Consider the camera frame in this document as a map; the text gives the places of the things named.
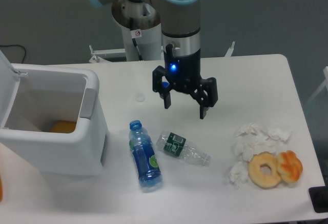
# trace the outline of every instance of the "donut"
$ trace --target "donut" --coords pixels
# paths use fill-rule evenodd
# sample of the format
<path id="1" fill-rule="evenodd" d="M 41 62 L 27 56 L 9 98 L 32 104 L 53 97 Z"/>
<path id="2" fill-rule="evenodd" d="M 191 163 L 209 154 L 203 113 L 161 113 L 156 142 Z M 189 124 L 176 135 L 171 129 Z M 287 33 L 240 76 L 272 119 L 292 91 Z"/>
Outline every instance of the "donut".
<path id="1" fill-rule="evenodd" d="M 283 181 L 294 183 L 303 172 L 303 165 L 293 151 L 281 152 L 277 156 L 277 171 Z"/>
<path id="2" fill-rule="evenodd" d="M 261 167 L 268 166 L 271 174 L 264 174 Z M 251 180 L 262 188 L 275 187 L 281 181 L 281 177 L 277 172 L 277 159 L 269 153 L 261 153 L 253 156 L 248 164 L 248 174 Z"/>

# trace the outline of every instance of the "tissue paper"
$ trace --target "tissue paper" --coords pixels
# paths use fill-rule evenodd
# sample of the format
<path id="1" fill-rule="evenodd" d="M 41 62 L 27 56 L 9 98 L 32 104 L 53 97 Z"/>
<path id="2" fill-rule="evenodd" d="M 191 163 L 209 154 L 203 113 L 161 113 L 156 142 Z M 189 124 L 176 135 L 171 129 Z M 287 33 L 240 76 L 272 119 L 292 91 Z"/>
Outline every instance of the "tissue paper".
<path id="1" fill-rule="evenodd" d="M 264 139 L 271 138 L 276 141 L 287 142 L 291 135 L 291 128 L 268 128 L 263 125 L 249 123 L 241 126 L 235 133 L 235 137 L 245 136 L 248 134 L 261 135 Z"/>
<path id="2" fill-rule="evenodd" d="M 239 161 L 231 169 L 229 180 L 239 189 L 248 180 L 248 171 L 245 163 Z"/>
<path id="3" fill-rule="evenodd" d="M 250 135 L 244 140 L 238 141 L 234 146 L 235 155 L 242 155 L 244 161 L 250 161 L 254 155 L 262 152 L 275 153 L 276 146 L 272 141 L 266 140 L 266 137 L 261 135 Z"/>

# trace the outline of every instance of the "orange item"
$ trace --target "orange item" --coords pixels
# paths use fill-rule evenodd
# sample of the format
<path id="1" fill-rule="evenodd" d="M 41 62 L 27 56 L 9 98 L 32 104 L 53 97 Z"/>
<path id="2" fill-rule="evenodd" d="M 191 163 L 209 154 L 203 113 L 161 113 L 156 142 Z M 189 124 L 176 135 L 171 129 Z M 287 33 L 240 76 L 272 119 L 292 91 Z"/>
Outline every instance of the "orange item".
<path id="1" fill-rule="evenodd" d="M 2 183 L 0 178 L 0 202 L 2 201 Z"/>
<path id="2" fill-rule="evenodd" d="M 277 171 L 283 181 L 294 183 L 303 172 L 303 165 L 293 151 L 281 152 L 277 156 Z"/>
<path id="3" fill-rule="evenodd" d="M 72 133 L 74 132 L 76 123 L 72 121 L 60 120 L 51 128 L 51 133 Z"/>

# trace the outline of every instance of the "table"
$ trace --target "table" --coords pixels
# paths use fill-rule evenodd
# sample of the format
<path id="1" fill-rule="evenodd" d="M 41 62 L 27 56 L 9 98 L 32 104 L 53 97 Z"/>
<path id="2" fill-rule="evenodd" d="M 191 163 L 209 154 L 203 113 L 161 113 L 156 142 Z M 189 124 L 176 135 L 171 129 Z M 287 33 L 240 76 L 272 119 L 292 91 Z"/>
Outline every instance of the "table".
<path id="1" fill-rule="evenodd" d="M 207 58 L 203 78 L 216 77 L 219 101 L 204 120 L 190 96 L 171 92 L 172 105 L 152 91 L 162 61 L 67 65 L 91 69 L 110 131 L 104 172 L 98 177 L 41 173 L 3 145 L 0 172 L 2 223 L 263 223 L 321 219 L 308 188 L 323 179 L 287 59 L 282 55 Z M 135 100 L 138 94 L 145 101 Z M 155 149 L 163 186 L 143 193 L 128 145 L 129 122 L 139 119 L 155 143 L 161 130 L 197 143 L 209 167 L 188 165 Z M 292 126 L 292 149 L 304 167 L 295 185 L 263 190 L 248 181 L 236 190 L 228 175 L 237 161 L 234 132 L 250 122 Z"/>

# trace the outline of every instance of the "plastic bottle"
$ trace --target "plastic bottle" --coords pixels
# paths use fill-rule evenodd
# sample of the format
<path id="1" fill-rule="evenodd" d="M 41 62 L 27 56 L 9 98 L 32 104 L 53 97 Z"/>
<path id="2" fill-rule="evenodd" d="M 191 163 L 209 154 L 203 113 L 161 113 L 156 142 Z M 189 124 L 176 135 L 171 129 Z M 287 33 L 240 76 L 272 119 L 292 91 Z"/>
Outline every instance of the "plastic bottle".
<path id="1" fill-rule="evenodd" d="M 162 181 L 152 141 L 139 120 L 130 122 L 129 145 L 139 174 L 139 184 L 150 188 Z"/>
<path id="2" fill-rule="evenodd" d="M 195 143 L 169 131 L 162 131 L 156 146 L 160 151 L 183 159 L 189 164 L 209 166 L 211 162 L 211 157 L 202 152 Z"/>

